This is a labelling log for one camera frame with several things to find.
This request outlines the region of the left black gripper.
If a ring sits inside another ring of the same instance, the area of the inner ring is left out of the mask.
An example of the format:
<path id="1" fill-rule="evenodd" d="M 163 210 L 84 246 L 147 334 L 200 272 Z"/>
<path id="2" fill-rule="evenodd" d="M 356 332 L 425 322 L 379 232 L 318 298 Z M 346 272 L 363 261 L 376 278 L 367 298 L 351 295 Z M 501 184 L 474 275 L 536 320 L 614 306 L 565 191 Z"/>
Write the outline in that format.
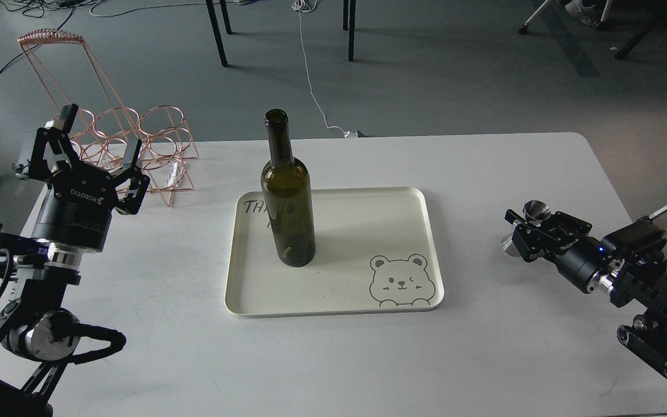
<path id="1" fill-rule="evenodd" d="M 82 163 L 69 138 L 78 111 L 77 104 L 63 106 L 50 126 L 27 137 L 14 171 L 20 180 L 48 181 L 32 238 L 100 253 L 113 208 L 122 215 L 138 214 L 150 177 L 141 171 L 141 141 L 128 141 L 114 174 Z M 128 188 L 118 200 L 115 186 L 125 182 Z"/>

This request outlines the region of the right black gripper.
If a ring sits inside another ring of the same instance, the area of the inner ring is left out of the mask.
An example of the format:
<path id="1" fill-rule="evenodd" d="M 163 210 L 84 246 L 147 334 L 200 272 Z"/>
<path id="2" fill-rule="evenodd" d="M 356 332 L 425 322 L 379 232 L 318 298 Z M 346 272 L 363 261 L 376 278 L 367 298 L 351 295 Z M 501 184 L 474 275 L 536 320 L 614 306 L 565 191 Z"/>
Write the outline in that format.
<path id="1" fill-rule="evenodd" d="M 505 212 L 505 220 L 514 226 L 510 241 L 519 258 L 527 263 L 547 259 L 583 293 L 596 288 L 591 279 L 608 266 L 609 256 L 600 241 L 588 236 L 592 228 L 589 222 L 555 212 L 532 224 L 511 209 Z"/>

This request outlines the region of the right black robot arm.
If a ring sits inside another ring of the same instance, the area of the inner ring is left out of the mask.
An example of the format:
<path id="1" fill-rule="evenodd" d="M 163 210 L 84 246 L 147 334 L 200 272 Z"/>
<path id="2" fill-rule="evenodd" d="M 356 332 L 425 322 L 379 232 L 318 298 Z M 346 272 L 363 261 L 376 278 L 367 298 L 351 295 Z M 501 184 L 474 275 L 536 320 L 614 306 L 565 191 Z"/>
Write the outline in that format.
<path id="1" fill-rule="evenodd" d="M 527 263 L 546 259 L 585 294 L 601 291 L 616 307 L 638 301 L 646 307 L 617 338 L 625 348 L 667 379 L 667 259 L 665 232 L 647 217 L 596 240 L 591 224 L 564 212 L 550 212 L 539 200 L 524 213 L 508 210 L 513 225 L 504 245 Z"/>

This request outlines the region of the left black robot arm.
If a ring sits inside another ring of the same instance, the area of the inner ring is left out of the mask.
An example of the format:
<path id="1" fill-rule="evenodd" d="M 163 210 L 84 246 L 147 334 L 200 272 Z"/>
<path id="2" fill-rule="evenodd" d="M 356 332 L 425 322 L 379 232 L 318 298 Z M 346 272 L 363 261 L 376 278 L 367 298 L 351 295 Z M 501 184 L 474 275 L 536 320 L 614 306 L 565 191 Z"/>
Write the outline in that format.
<path id="1" fill-rule="evenodd" d="M 115 173 L 80 159 L 69 137 L 78 111 L 66 105 L 37 130 L 15 168 L 47 187 L 32 237 L 0 224 L 0 416 L 51 416 L 49 399 L 68 365 L 106 358 L 126 343 L 117 330 L 82 324 L 61 303 L 81 280 L 82 255 L 103 250 L 113 211 L 137 214 L 150 179 L 138 164 L 138 139 Z"/>

